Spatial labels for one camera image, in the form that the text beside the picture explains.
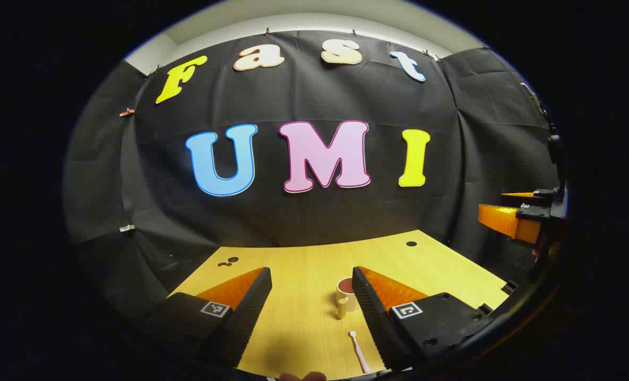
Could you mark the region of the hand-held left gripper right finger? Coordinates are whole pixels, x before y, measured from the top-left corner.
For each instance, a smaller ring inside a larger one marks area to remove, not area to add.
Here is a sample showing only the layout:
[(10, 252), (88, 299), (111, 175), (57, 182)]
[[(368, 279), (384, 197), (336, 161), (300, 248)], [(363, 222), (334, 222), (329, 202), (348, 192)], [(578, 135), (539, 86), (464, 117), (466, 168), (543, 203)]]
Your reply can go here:
[(440, 364), (493, 322), (485, 306), (428, 296), (363, 266), (353, 268), (351, 284), (387, 369)]

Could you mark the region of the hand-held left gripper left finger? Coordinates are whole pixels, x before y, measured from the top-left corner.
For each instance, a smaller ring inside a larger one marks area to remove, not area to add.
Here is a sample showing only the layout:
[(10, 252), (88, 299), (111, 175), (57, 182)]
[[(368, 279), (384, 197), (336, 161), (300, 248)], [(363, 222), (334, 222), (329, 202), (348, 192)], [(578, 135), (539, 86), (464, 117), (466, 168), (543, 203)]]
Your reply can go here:
[(194, 364), (237, 367), (271, 289), (263, 266), (196, 295), (176, 292), (152, 309), (149, 329)]

